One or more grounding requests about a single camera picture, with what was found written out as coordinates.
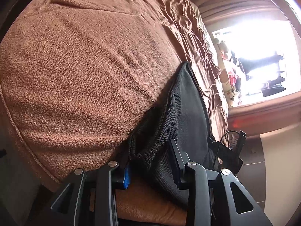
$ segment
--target brown bed sheet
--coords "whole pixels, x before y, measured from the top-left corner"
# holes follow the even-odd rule
[[[188,0],[34,0],[0,45],[2,127],[56,190],[72,170],[97,169],[114,155],[148,108],[160,104],[185,60],[219,139],[227,128],[220,69]],[[129,208],[131,191],[160,198],[134,181],[145,189],[118,192],[118,215],[185,224],[185,212],[163,199],[159,216],[147,211],[147,198],[145,209]]]

